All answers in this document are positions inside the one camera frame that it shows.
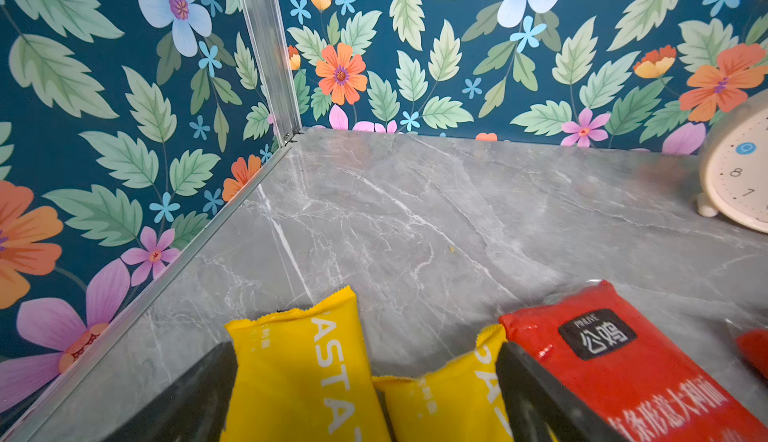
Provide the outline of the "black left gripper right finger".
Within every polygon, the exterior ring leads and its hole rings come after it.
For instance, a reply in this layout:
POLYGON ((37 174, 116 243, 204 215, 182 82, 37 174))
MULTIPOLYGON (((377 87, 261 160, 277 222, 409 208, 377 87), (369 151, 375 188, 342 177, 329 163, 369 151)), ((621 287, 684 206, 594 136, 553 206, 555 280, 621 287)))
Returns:
POLYGON ((515 441, 625 439, 518 344, 502 344, 496 374, 515 441))

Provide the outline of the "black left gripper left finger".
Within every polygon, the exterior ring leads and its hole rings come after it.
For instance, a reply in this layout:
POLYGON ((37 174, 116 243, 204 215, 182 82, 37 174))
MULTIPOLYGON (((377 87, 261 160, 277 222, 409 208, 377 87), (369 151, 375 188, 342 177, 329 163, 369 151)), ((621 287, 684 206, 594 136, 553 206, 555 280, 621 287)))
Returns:
POLYGON ((222 342, 109 434, 108 441, 217 441, 225 425, 238 364, 222 342))

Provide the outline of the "red spaghetti bag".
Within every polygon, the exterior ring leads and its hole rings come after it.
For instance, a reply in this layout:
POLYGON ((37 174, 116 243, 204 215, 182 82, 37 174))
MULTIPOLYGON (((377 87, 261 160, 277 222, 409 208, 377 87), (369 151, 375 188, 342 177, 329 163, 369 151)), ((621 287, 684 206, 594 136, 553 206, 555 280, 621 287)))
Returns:
POLYGON ((768 332, 753 329, 736 338, 737 346, 745 360, 765 379, 768 378, 768 332))
POLYGON ((767 438, 763 423, 606 280, 499 322, 629 441, 767 438))

